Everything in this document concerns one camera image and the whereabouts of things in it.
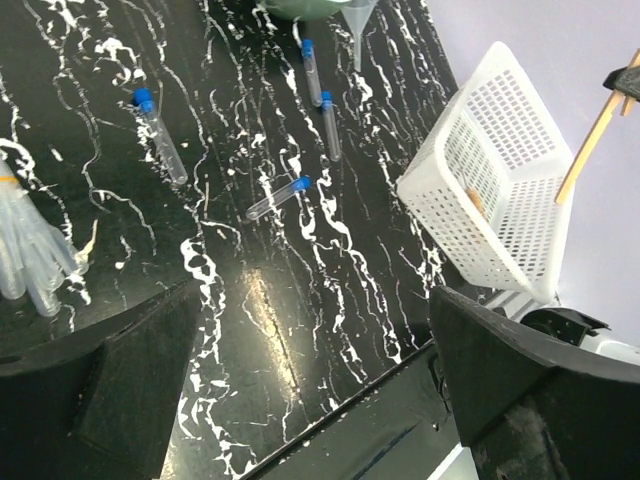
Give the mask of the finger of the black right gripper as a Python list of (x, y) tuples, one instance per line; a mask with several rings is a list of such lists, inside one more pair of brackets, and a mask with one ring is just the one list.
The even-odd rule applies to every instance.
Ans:
[(603, 86), (612, 91), (610, 99), (614, 103), (618, 102), (618, 94), (639, 101), (639, 67), (624, 67), (610, 72)]

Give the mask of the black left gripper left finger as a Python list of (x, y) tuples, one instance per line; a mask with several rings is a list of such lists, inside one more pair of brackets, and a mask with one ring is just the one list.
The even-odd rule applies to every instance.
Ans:
[(186, 281), (2, 357), (2, 478), (159, 478), (199, 316)]

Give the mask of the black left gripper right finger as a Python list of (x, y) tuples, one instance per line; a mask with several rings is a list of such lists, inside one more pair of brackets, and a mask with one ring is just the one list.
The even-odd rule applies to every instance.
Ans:
[(481, 479), (636, 479), (639, 368), (448, 288), (430, 328), (462, 446)]

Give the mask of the wooden test tube clamp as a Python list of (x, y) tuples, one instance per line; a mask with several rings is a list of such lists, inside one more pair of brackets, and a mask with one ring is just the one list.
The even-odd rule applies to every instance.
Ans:
[[(639, 67), (639, 51), (636, 51), (631, 61), (626, 67), (638, 66)], [(594, 124), (586, 135), (578, 153), (576, 154), (572, 165), (567, 171), (563, 182), (557, 191), (555, 197), (555, 203), (562, 205), (566, 202), (569, 194), (573, 191), (579, 175), (581, 174), (587, 160), (594, 151), (599, 140), (603, 136), (609, 123), (611, 122), (613, 115), (617, 108), (620, 108), (620, 115), (626, 117), (630, 114), (635, 104), (639, 101), (634, 101), (630, 97), (622, 97), (621, 94), (617, 95), (618, 102), (614, 103), (610, 96), (602, 107), (598, 114)]]

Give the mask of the clear plastic funnel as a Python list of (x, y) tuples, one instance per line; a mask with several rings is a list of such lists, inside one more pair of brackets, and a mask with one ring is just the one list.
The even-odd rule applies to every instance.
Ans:
[(352, 0), (341, 9), (343, 18), (353, 38), (352, 56), (356, 72), (360, 72), (362, 66), (362, 37), (364, 30), (377, 4), (377, 0)]

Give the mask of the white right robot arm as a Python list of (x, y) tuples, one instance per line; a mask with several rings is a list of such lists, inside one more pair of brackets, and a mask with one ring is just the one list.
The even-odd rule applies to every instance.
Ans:
[[(560, 205), (569, 199), (582, 169), (611, 122), (616, 111), (626, 117), (639, 102), (639, 57), (629, 65), (610, 72), (603, 86), (611, 91), (556, 194)], [(521, 324), (558, 341), (602, 357), (637, 366), (639, 348), (607, 334), (609, 326), (593, 317), (561, 306), (534, 309), (528, 301), (514, 317)]]

